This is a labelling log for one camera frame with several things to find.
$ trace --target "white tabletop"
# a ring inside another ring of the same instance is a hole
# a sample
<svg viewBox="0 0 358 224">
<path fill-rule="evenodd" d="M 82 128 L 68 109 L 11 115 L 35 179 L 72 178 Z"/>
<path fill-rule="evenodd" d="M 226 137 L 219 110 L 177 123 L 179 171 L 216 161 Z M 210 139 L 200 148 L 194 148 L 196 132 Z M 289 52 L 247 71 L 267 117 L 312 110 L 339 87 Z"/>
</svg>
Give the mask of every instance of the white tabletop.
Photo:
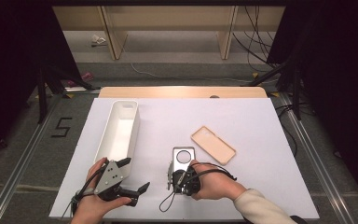
<svg viewBox="0 0 358 224">
<path fill-rule="evenodd" d="M 72 196 L 84 185 L 108 113 L 116 100 L 119 99 L 94 100 L 50 217 L 60 218 Z M 191 197 L 176 195 L 166 213 L 158 210 L 159 204 L 171 193 L 166 189 L 167 170 L 174 147 L 194 147 L 198 161 L 217 164 L 190 138 L 203 125 L 236 149 L 236 156 L 225 168 L 238 182 L 248 189 L 260 190 L 290 216 L 319 218 L 270 99 L 124 100 L 138 102 L 140 127 L 131 174 L 121 186 L 137 190 L 150 182 L 150 187 L 140 196 L 136 207 L 122 206 L 106 214 L 105 219 L 242 220 L 230 200 L 194 201 Z"/>
</svg>

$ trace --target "left hand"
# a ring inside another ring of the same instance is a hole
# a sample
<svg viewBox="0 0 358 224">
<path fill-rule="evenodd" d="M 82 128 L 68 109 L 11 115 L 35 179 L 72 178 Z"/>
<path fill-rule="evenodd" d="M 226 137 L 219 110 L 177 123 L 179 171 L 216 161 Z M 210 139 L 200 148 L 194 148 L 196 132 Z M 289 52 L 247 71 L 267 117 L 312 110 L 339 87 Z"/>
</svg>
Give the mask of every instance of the left hand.
<svg viewBox="0 0 358 224">
<path fill-rule="evenodd" d="M 97 172 L 103 164 L 106 162 L 106 158 L 102 158 L 95 162 L 87 175 L 86 181 Z M 97 178 L 94 178 L 88 185 L 88 188 L 95 188 L 97 186 Z M 122 205 L 130 203 L 131 199 L 127 197 L 117 198 L 111 202 L 102 200 L 98 195 L 85 196 L 79 203 L 76 213 L 71 221 L 72 224 L 82 223 L 98 223 L 103 216 L 112 209 L 118 208 Z"/>
</svg>

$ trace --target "right hand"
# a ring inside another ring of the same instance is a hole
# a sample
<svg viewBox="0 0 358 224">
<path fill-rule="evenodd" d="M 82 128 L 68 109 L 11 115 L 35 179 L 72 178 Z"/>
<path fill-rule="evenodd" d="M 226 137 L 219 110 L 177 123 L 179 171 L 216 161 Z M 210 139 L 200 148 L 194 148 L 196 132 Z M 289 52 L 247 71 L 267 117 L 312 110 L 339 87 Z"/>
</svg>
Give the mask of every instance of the right hand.
<svg viewBox="0 0 358 224">
<path fill-rule="evenodd" d="M 193 160 L 190 165 L 193 165 L 193 168 L 197 173 L 216 169 L 215 166 L 210 164 L 196 164 L 198 161 Z M 199 199 L 212 199 L 218 200 L 221 198 L 229 198 L 232 201 L 237 199 L 241 194 L 246 191 L 246 188 L 229 178 L 228 176 L 221 173 L 208 173 L 200 176 L 201 189 L 198 193 L 193 194 L 195 200 Z"/>
</svg>

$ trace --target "forearm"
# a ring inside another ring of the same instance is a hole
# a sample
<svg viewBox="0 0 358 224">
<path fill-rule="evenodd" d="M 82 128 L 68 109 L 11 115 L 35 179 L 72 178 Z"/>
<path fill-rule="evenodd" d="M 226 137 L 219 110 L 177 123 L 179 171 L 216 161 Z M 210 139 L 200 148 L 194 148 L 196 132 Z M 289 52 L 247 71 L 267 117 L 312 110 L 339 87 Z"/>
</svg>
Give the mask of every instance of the forearm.
<svg viewBox="0 0 358 224">
<path fill-rule="evenodd" d="M 295 223 L 280 207 L 255 189 L 248 189 L 235 201 L 237 210 L 249 221 L 256 223 Z"/>
</svg>

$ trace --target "white rectangular container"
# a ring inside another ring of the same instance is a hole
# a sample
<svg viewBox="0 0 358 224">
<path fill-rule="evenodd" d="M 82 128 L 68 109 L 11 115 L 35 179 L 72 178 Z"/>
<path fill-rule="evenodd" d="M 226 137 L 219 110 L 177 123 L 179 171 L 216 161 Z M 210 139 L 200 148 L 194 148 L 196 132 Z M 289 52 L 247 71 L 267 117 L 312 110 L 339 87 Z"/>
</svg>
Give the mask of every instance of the white rectangular container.
<svg viewBox="0 0 358 224">
<path fill-rule="evenodd" d="M 114 161 L 132 158 L 139 122 L 137 102 L 115 101 L 110 110 L 94 162 L 103 157 Z M 132 161 L 121 167 L 124 177 L 130 175 L 131 165 Z"/>
</svg>

